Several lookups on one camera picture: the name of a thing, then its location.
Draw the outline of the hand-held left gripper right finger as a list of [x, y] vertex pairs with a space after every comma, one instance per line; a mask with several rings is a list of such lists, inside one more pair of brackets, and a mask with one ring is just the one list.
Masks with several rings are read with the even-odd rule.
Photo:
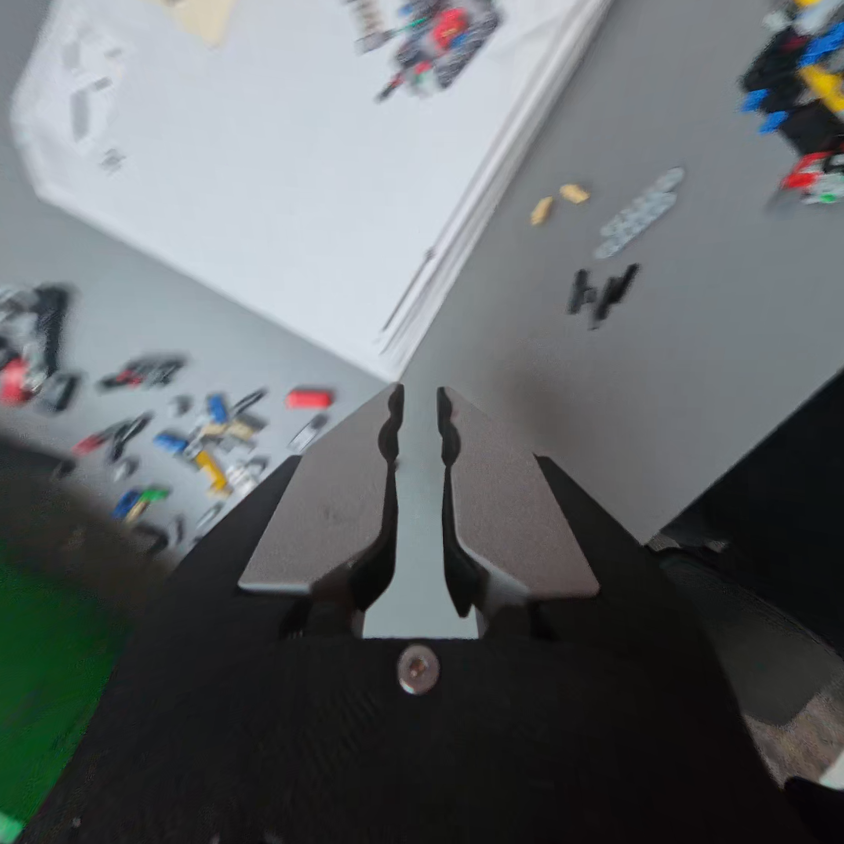
[[460, 617], [592, 599], [600, 585], [526, 445], [449, 387], [437, 389], [445, 468], [444, 574]]

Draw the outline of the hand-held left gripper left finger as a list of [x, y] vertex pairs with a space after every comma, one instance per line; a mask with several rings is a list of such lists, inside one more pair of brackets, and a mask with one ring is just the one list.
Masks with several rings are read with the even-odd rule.
[[357, 614], [374, 605], [395, 568], [403, 420], [404, 386], [396, 383], [305, 450], [240, 590], [331, 601]]

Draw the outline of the pile of lego pieces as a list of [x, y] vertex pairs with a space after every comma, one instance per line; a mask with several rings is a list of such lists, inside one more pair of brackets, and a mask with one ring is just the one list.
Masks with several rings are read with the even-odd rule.
[[186, 553], [311, 437], [337, 359], [194, 282], [2, 281], [2, 437], [139, 553]]

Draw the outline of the lego instruction booklet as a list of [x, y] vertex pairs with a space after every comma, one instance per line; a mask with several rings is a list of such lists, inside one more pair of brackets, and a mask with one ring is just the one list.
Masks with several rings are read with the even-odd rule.
[[51, 2], [36, 195], [399, 379], [610, 2]]

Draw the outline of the lego chassis assembly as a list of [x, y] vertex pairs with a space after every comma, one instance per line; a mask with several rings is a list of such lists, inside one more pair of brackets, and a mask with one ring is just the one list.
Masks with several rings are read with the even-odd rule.
[[769, 2], [769, 39], [738, 81], [757, 132], [786, 142], [796, 159], [770, 207], [843, 200], [843, 2]]

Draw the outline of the green plastic bin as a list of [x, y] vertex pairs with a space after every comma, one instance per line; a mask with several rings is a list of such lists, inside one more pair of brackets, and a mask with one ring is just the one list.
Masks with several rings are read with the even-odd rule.
[[15, 842], [73, 757], [130, 624], [1, 550], [1, 842]]

